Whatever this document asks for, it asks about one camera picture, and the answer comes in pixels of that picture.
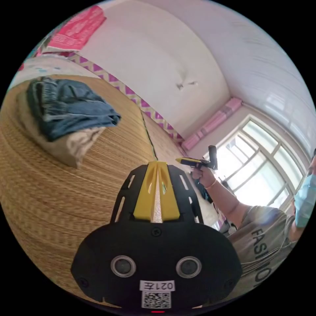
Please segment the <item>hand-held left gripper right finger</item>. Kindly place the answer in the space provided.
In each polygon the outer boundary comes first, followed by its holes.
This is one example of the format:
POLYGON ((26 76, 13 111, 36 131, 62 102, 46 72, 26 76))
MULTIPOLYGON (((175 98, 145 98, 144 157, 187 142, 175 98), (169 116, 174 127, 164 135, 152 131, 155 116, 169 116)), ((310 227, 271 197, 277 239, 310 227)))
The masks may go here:
POLYGON ((162 221, 175 221, 180 217, 171 177, 166 162, 157 162, 162 221))

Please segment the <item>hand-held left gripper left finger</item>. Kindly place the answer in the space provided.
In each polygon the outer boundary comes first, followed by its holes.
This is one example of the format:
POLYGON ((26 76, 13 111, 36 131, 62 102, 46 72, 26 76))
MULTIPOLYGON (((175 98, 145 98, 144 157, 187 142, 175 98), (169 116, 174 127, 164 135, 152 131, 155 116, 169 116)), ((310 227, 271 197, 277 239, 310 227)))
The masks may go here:
POLYGON ((137 220, 152 220, 157 187, 157 162, 149 162, 139 191, 133 216, 137 220))

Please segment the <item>person's right hand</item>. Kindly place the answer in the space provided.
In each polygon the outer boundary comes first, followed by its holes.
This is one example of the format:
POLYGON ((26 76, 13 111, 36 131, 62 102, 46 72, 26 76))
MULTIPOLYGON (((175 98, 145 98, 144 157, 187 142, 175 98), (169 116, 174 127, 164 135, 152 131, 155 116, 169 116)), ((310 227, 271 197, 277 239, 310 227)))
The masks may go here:
POLYGON ((211 169, 205 166, 193 168, 192 177, 194 180, 198 180, 198 182, 207 190, 210 189, 217 181, 211 169))

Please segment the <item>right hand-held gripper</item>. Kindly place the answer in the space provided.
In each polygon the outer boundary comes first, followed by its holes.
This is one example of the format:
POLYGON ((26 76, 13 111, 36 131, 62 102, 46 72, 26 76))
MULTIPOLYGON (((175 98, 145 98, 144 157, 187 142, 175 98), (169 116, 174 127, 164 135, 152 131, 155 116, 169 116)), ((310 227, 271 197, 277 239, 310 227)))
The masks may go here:
POLYGON ((209 168, 213 171, 216 171, 218 169, 218 163, 217 159, 212 159, 210 161, 207 160, 199 160, 199 159, 193 159, 188 157, 180 157, 175 159, 176 162, 180 164, 193 164, 194 168, 201 169, 201 167, 209 168))

